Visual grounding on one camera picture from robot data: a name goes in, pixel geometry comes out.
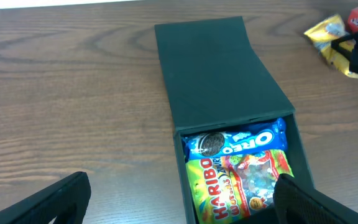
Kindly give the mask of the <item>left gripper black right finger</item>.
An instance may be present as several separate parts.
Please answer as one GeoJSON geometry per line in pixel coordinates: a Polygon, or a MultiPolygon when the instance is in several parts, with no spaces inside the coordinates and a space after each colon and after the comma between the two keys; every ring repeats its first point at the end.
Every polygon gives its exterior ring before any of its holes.
{"type": "Polygon", "coordinates": [[[280,224],[358,224],[357,212],[288,174],[279,176],[273,202],[280,224]]]}

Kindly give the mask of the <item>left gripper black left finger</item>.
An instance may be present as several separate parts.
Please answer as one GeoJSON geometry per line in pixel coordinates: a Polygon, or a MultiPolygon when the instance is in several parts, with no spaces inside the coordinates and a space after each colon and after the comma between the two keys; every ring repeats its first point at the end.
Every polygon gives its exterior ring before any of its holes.
{"type": "Polygon", "coordinates": [[[82,224],[91,197],[86,172],[75,172],[0,211],[0,224],[82,224]]]}

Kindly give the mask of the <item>yellow Hacks candy bag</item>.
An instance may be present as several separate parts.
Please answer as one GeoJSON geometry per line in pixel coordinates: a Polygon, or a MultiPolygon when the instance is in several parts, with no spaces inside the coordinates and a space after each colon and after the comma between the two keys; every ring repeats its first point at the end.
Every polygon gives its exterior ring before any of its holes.
{"type": "Polygon", "coordinates": [[[303,33],[310,39],[320,56],[326,63],[349,78],[358,79],[358,73],[349,70],[350,62],[345,56],[331,47],[331,42],[349,34],[339,14],[335,14],[319,22],[303,33]]]}

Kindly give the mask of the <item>Haribo worms gummy bag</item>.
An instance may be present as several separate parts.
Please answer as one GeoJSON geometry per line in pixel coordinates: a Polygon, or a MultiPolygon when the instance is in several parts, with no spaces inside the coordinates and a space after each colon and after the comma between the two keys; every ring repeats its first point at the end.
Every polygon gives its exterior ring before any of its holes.
{"type": "Polygon", "coordinates": [[[293,175],[283,150],[186,163],[199,223],[232,223],[273,206],[280,174],[293,175]]]}

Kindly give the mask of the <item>blue Oreo cookie pack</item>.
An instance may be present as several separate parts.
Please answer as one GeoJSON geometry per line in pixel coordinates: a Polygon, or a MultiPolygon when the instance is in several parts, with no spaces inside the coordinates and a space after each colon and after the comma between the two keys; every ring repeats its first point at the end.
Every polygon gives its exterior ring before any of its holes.
{"type": "Polygon", "coordinates": [[[253,154],[270,149],[287,150],[287,129],[283,118],[252,123],[237,131],[215,131],[182,138],[188,160],[253,154]]]}

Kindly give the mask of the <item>black gift box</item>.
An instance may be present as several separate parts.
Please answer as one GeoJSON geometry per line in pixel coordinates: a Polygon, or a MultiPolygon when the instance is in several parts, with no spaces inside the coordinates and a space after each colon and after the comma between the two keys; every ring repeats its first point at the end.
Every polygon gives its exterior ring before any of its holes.
{"type": "Polygon", "coordinates": [[[242,17],[157,24],[154,29],[187,223],[198,219],[181,141],[186,135],[283,118],[289,165],[297,180],[313,186],[295,109],[253,51],[242,17]]]}

